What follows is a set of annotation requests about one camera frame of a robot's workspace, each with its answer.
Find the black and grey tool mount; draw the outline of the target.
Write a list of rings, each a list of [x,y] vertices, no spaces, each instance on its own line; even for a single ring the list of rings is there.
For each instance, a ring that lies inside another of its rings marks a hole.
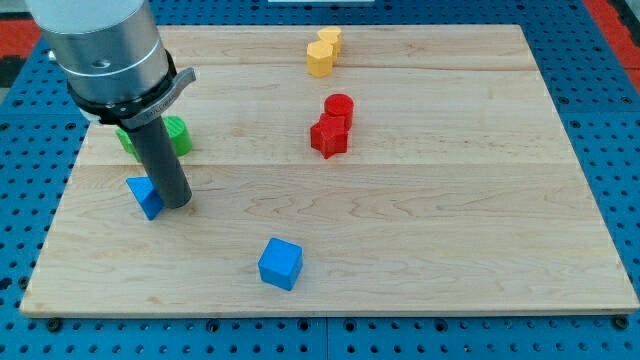
[[[160,118],[181,95],[184,89],[196,81],[192,67],[177,72],[173,58],[165,51],[168,59],[167,74],[162,80],[143,95],[124,102],[100,103],[81,97],[67,83],[67,90],[81,113],[92,123],[98,125],[116,125],[124,130],[143,127],[156,118]]]

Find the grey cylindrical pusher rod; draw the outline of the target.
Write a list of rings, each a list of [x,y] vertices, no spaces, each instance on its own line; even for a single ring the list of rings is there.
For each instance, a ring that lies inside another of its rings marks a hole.
[[[162,118],[128,135],[164,206],[176,209],[186,205],[192,191]]]

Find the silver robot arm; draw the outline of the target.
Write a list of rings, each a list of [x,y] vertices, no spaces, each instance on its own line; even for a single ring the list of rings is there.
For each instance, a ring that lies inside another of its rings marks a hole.
[[[91,122],[125,131],[168,208],[186,205],[191,188],[162,120],[195,82],[178,71],[147,0],[27,0],[51,59]]]

